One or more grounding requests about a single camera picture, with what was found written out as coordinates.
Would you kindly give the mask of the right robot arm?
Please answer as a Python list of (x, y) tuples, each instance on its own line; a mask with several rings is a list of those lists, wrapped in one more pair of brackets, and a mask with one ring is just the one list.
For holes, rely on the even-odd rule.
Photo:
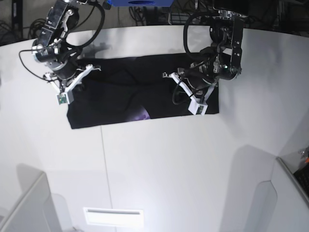
[[(78, 27), (79, 5), (88, 4), (98, 9), (101, 15), (98, 28), (92, 37), (81, 45), (72, 45), (67, 37)], [(77, 61), (83, 49), (88, 47), (100, 33), (105, 21), (103, 6), (96, 0), (58, 0), (51, 7), (45, 24), (40, 30), (38, 38), (33, 41), (29, 52), (38, 63), (43, 63), (50, 69), (40, 79), (54, 84), (59, 94), (67, 93), (80, 84), (94, 66), (80, 65)]]

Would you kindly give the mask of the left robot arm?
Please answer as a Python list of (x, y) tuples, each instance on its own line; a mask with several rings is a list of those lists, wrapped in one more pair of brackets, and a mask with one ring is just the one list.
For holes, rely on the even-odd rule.
[[(190, 98), (205, 100), (206, 91), (216, 88), (220, 80), (232, 80), (241, 74), (243, 29), (248, 14), (247, 0), (214, 0), (212, 10), (188, 17), (183, 26), (183, 47), (193, 64), (175, 73), (178, 80), (172, 95), (174, 104)], [(208, 20), (211, 44), (194, 54), (188, 46), (188, 31), (197, 18)]]

